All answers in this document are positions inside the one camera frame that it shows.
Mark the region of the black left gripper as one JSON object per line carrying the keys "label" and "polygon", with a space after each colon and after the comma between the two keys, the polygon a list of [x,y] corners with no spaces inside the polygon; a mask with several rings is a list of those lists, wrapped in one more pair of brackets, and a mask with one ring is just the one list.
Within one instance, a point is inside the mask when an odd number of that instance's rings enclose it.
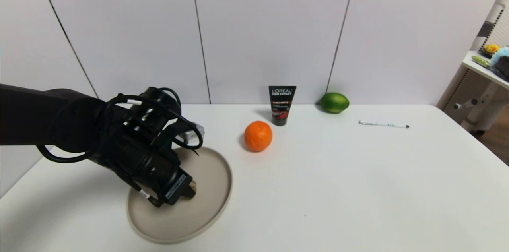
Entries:
{"label": "black left gripper", "polygon": [[196,181],[181,165],[173,149],[148,149],[129,160],[127,183],[153,206],[175,205],[181,198],[194,198],[198,190]]}

